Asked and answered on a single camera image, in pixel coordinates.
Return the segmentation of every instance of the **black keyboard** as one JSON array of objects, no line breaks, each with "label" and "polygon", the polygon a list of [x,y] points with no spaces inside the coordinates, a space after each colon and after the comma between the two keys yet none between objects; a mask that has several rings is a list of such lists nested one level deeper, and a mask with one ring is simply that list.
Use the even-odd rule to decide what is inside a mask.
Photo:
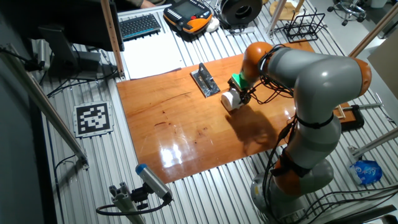
[{"label": "black keyboard", "polygon": [[120,22],[123,40],[151,34],[160,30],[154,15],[141,16]]}]

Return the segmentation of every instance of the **desk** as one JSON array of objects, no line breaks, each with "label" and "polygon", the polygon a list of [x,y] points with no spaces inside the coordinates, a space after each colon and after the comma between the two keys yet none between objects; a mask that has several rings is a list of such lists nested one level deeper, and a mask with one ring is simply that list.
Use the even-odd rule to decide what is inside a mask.
[{"label": "desk", "polygon": [[[287,45],[313,52],[308,42]],[[198,65],[118,83],[138,161],[168,183],[271,149],[295,113],[294,102],[277,97],[259,105],[252,100],[228,114],[221,94],[242,61],[240,54],[205,63],[221,90],[208,98],[190,76]],[[264,99],[272,91],[262,86],[256,94]]]}]

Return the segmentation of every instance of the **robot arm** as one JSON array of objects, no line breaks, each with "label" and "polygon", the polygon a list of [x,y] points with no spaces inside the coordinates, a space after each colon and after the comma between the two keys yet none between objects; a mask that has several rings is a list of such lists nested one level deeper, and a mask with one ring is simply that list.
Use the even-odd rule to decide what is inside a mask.
[{"label": "robot arm", "polygon": [[230,90],[221,97],[222,104],[227,110],[247,104],[255,83],[264,77],[294,89],[296,121],[289,143],[272,171],[269,190],[262,189],[267,180],[259,174],[253,180],[251,194],[259,210],[272,210],[284,217],[299,210],[295,201],[300,196],[333,180],[333,168],[325,159],[341,135],[341,124],[333,110],[366,92],[371,71],[367,63],[356,58],[257,42],[246,49],[241,72],[228,82]]}]

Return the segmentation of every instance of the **glossy wood surface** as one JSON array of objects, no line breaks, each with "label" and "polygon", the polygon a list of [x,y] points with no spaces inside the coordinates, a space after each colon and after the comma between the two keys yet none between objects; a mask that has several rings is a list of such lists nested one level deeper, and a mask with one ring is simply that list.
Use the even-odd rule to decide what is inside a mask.
[{"label": "glossy wood surface", "polygon": [[[342,108],[345,108],[345,107],[349,107],[349,104],[348,103],[342,103],[342,104],[340,104],[340,106]],[[336,116],[340,116],[340,112],[337,109],[333,110],[333,113]],[[350,122],[350,121],[355,121],[356,120],[355,116],[354,116],[354,113],[351,110],[344,111],[344,114],[345,114],[346,117],[340,119],[341,123]]]},{"label": "glossy wood surface", "polygon": [[[308,42],[286,45],[313,51]],[[242,60],[237,55],[205,63],[221,90],[208,98],[190,76],[198,65],[118,83],[139,162],[168,183],[271,149],[294,115],[294,102],[277,97],[259,105],[251,100],[229,114],[221,94],[228,91],[227,81],[239,73]],[[261,86],[256,94],[265,100],[272,92]]]}]

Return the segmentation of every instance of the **gray robot arm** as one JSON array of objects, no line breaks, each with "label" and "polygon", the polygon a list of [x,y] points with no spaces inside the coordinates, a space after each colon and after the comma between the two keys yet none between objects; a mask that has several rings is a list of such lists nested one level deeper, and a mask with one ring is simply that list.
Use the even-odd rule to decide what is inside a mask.
[{"label": "gray robot arm", "polygon": [[271,209],[278,217],[284,217],[300,209],[298,198],[333,180],[333,168],[325,159],[341,136],[341,124],[333,110],[362,95],[370,85],[371,72],[365,62],[356,58],[288,47],[277,49],[266,61],[259,59],[257,54],[269,51],[266,43],[250,45],[245,52],[249,62],[243,63],[240,75],[242,79],[255,80],[255,74],[248,75],[253,69],[245,68],[261,63],[267,76],[294,89],[297,121],[287,147],[272,170],[269,191],[263,189],[267,182],[264,174],[255,177],[251,186],[251,196],[259,210],[267,213]]}]

